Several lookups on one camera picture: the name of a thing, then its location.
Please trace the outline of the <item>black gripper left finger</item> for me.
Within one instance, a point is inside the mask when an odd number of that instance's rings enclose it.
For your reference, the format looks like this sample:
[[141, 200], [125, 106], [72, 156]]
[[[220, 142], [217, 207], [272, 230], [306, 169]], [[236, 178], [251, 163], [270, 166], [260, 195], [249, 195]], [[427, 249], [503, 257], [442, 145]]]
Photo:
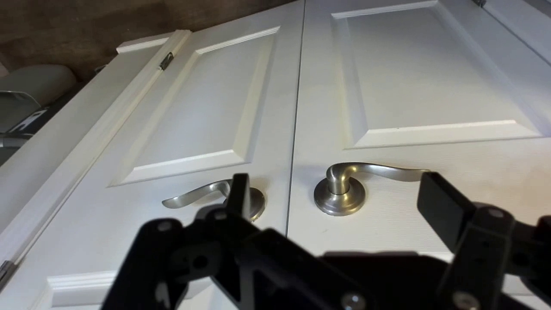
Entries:
[[101, 310], [177, 310], [189, 285], [205, 278], [239, 310], [368, 310], [358, 283], [277, 231], [258, 230], [249, 211], [249, 182], [237, 175], [225, 202], [191, 225], [143, 225]]

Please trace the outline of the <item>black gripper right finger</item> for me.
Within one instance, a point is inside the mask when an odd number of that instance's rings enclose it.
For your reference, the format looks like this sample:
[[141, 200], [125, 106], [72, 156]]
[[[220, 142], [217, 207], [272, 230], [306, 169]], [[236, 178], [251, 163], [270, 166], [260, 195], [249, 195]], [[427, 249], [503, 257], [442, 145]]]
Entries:
[[499, 207], [470, 202], [437, 173], [422, 175], [416, 209], [453, 254], [437, 285], [442, 309], [527, 310], [503, 293], [506, 276], [551, 306], [551, 216], [523, 225]]

